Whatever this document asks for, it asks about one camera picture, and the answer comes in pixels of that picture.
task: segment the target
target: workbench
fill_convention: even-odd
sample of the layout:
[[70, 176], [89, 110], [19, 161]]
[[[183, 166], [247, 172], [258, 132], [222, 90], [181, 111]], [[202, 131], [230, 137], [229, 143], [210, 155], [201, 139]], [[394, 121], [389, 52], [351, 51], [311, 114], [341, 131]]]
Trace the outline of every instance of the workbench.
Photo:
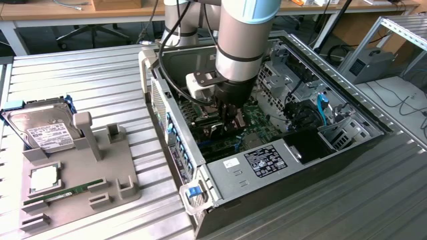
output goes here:
[[[36, 236], [46, 239], [191, 240], [143, 97], [138, 53], [129, 45], [15, 58], [0, 67], [4, 101], [69, 93], [93, 129], [126, 127], [142, 198]], [[427, 153], [394, 124], [383, 141], [334, 176], [221, 229], [203, 240], [422, 239], [427, 236]], [[0, 239], [20, 239], [23, 142], [0, 126]]]
[[[319, 46], [346, 0], [331, 4], [326, 13], [331, 14], [315, 47]], [[413, 0], [403, 0], [406, 5], [405, 15], [410, 14], [419, 4]], [[82, 0], [69, 0], [67, 3], [82, 3]], [[28, 0], [27, 4], [6, 4], [0, 7], [0, 30], [18, 56], [30, 54], [26, 43], [18, 33], [18, 28], [69, 26], [89, 24], [113, 24], [130, 22], [147, 22], [150, 20], [155, 0], [143, 0], [143, 7], [138, 9], [95, 11], [93, 5], [82, 6], [83, 11], [63, 7], [52, 0]], [[325, 12], [326, 6], [299, 6], [290, 0], [282, 0], [279, 16], [318, 15]], [[397, 11], [395, 5], [370, 5], [363, 0], [354, 0], [346, 13], [370, 13]], [[166, 14], [163, 0], [159, 1], [154, 21], [163, 21]]]

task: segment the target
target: hard drive label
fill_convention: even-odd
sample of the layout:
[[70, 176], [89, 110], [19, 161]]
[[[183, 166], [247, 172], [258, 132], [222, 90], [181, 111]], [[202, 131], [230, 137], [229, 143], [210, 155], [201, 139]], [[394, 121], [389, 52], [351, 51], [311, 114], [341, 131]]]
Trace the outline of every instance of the hard drive label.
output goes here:
[[65, 123], [40, 126], [27, 131], [43, 150], [74, 143], [74, 138]]
[[253, 167], [255, 175], [259, 178], [269, 176], [289, 166], [274, 145], [249, 152], [245, 154], [245, 157]]

